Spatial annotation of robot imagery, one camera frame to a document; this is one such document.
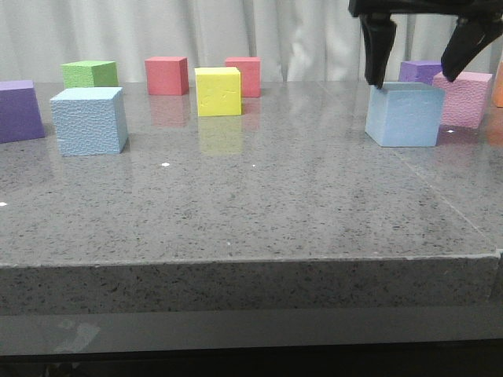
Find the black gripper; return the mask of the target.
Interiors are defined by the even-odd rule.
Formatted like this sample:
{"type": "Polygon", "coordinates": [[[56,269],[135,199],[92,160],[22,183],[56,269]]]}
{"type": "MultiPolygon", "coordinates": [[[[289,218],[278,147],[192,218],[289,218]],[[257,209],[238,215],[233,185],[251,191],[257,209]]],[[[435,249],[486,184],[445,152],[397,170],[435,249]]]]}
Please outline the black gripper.
{"type": "Polygon", "coordinates": [[[350,0],[349,13],[358,17],[365,43],[365,79],[378,89],[396,36],[392,14],[459,16],[441,57],[442,73],[454,82],[468,64],[502,36],[502,1],[350,0]]]}

